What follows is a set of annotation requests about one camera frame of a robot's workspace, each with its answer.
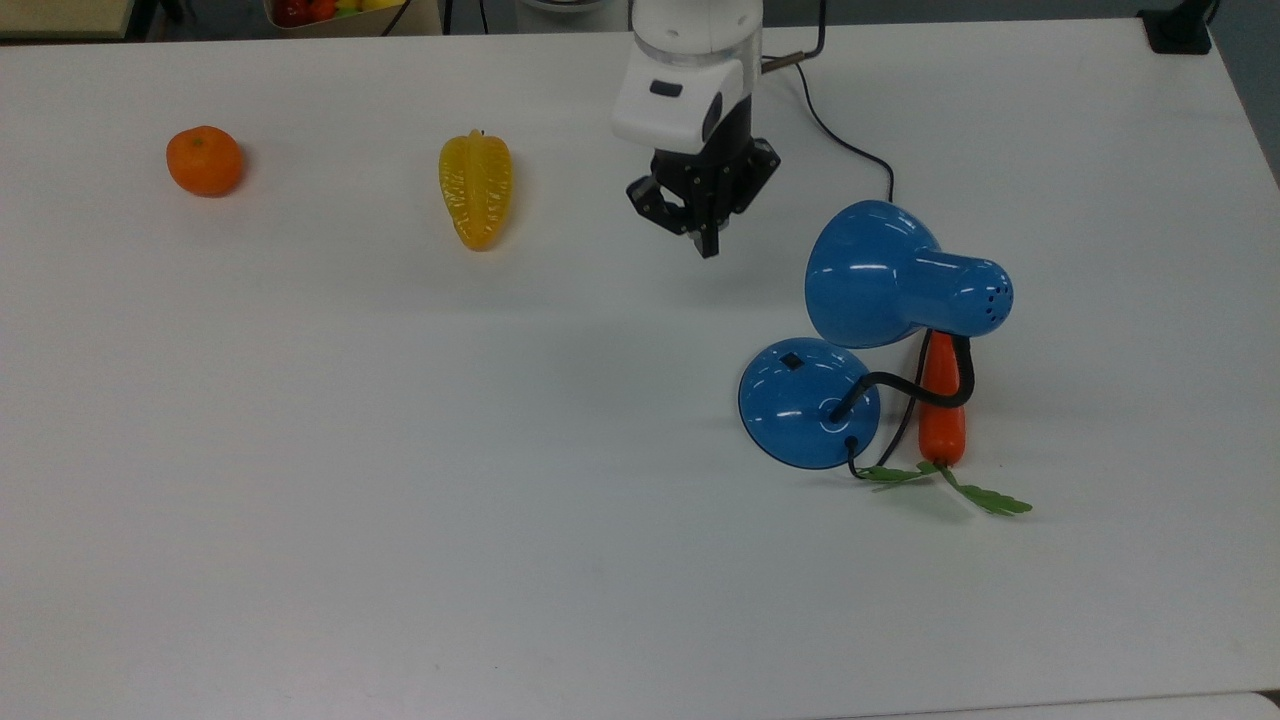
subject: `carrot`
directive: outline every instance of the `carrot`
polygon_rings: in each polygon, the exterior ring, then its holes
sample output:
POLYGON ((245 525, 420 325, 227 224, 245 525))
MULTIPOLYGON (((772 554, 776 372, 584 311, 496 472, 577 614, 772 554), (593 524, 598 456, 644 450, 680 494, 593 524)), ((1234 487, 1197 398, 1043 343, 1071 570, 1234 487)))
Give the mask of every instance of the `carrot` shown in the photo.
MULTIPOLYGON (((960 368, 951 336, 933 332, 922 384, 938 395, 955 395, 960 389, 960 368)), ((925 460, 940 468, 954 468, 964 457, 964 406, 920 405, 920 455, 925 460)))

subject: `blue lamp head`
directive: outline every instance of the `blue lamp head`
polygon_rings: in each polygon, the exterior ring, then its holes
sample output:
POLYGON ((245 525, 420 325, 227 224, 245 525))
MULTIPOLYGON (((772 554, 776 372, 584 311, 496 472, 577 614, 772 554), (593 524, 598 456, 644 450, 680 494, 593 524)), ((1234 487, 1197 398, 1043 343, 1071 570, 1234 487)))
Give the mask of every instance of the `blue lamp head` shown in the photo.
POLYGON ((922 327, 983 336, 1014 304, 1000 265, 940 251, 924 223, 879 200, 850 205, 827 223, 804 290, 818 334, 852 348, 890 345, 922 327))

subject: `tangerine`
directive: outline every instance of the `tangerine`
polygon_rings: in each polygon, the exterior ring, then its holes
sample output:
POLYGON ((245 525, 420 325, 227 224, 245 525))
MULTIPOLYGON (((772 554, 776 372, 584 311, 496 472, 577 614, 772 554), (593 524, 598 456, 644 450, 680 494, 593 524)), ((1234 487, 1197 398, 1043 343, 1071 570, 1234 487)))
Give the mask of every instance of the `tangerine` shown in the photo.
POLYGON ((227 132, 200 126, 173 136, 165 149, 169 174, 178 187, 193 195, 218 197, 239 184, 244 154, 227 132))

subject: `power cord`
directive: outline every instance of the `power cord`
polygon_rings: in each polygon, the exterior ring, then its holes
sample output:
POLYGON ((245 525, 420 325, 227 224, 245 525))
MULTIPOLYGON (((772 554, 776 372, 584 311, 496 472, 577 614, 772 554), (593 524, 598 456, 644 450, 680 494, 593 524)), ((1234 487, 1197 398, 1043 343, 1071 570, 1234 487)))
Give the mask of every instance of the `power cord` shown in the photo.
MULTIPOLYGON (((396 10, 396 17, 392 18, 392 22, 387 23, 387 29, 384 29, 379 37, 387 37, 388 35, 392 33, 393 29, 396 29, 396 23, 399 22, 401 17, 404 14, 404 10, 408 10, 408 4, 412 1, 413 0, 404 0, 403 3, 401 3, 401 9, 396 10)), ((452 5, 453 0, 445 0, 445 13, 448 13, 452 9, 452 5)))

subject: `white table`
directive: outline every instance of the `white table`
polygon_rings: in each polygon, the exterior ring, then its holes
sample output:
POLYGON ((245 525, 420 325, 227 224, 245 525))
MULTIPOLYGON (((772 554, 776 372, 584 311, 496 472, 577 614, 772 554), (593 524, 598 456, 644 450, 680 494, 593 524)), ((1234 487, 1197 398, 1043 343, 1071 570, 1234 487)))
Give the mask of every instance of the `white table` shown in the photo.
POLYGON ((783 164, 698 259, 622 193, 649 156, 608 129, 628 42, 0 49, 6 716, 799 719, 1280 685, 1280 193, 1216 54, 1151 55, 1135 20, 882 26, 806 65, 943 247, 1014 278, 960 469, 1036 505, 1010 521, 755 448, 737 375, 812 334, 812 242, 883 177, 768 76, 755 129, 783 164), (164 165, 205 123, 250 154, 221 200, 164 165), (435 181, 471 127, 516 156, 488 255, 435 181))

